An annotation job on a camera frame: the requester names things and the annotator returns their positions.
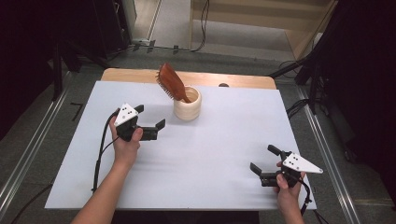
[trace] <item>beige cup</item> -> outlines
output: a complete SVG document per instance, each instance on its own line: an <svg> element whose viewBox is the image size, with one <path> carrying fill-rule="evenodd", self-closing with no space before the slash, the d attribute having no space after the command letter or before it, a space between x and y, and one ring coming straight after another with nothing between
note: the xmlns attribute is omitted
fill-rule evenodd
<svg viewBox="0 0 396 224"><path fill-rule="evenodd" d="M202 96L194 87L185 87L187 97L191 103L185 103L183 100L174 101L175 115L183 120L196 119L201 112Z"/></svg>

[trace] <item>hand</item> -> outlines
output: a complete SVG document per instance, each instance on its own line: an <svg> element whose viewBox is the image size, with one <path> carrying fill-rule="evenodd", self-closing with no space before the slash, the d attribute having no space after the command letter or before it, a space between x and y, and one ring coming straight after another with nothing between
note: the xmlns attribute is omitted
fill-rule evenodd
<svg viewBox="0 0 396 224"><path fill-rule="evenodd" d="M301 178L304 178L304 176L305 172L301 172ZM289 188L288 181L282 174L276 176L276 182L279 185L279 188L274 188L274 191L278 193L277 205L286 222L289 223L288 220L294 220L294 223L299 223L297 220L303 221L298 204L301 183L297 182L293 188Z"/></svg>
<svg viewBox="0 0 396 224"><path fill-rule="evenodd" d="M116 126L114 126L114 122L116 121L116 117L113 117L110 120L109 126L111 130L111 135L113 140L118 138ZM140 139L142 138L143 130L138 128L132 134L132 139L129 142L125 142L122 139L117 139L114 142L114 165L121 166L127 170L130 170L134 165L134 162L137 157L137 150L140 148Z"/></svg>

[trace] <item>person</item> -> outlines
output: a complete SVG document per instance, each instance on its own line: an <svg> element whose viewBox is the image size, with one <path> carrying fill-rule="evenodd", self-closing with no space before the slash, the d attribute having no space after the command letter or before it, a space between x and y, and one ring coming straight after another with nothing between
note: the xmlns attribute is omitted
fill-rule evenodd
<svg viewBox="0 0 396 224"><path fill-rule="evenodd" d="M279 188L274 188L277 193L277 206L287 224L304 224L303 216L300 212L298 204L298 196L300 194L301 183L298 182L293 188L289 188L288 181L282 174L276 176L276 182Z"/></svg>
<svg viewBox="0 0 396 224"><path fill-rule="evenodd" d="M117 138L115 121L116 117L113 117L109 123L112 139ZM143 130L138 128L132 134L131 141L125 142L119 138L113 143L115 150L113 165L102 184L73 219L73 224L111 223L125 178L136 160L142 135Z"/></svg>
<svg viewBox="0 0 396 224"><path fill-rule="evenodd" d="M113 117L109 123L112 139L117 139L117 131L114 126L115 120L116 117ZM136 160L142 135L143 130L138 128L134 131L130 142L125 142L122 139L114 141L115 156L109 173L75 216L72 224L111 223L125 178ZM297 183L294 188L289 188L288 182L282 174L276 177L276 181L279 188L274 188L274 191L277 192L278 207L286 223L304 223L298 204L301 184Z"/></svg>

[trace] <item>forearm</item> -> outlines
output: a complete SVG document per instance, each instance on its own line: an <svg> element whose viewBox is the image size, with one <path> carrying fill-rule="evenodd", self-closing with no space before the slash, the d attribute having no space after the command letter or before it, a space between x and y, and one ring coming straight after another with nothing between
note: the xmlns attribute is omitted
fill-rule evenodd
<svg viewBox="0 0 396 224"><path fill-rule="evenodd" d="M304 224L303 216L298 208L292 209L289 212L284 212L283 217L287 224Z"/></svg>
<svg viewBox="0 0 396 224"><path fill-rule="evenodd" d="M110 223L128 171L127 167L114 164L72 223Z"/></svg>

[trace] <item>hairbrush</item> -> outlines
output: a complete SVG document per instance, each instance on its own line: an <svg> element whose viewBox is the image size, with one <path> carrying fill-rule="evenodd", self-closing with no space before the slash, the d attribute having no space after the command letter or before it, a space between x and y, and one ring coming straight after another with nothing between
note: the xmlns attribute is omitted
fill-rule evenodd
<svg viewBox="0 0 396 224"><path fill-rule="evenodd" d="M171 99L176 101L184 100L185 103L191 103L187 97L183 82L169 63L161 65L157 82Z"/></svg>

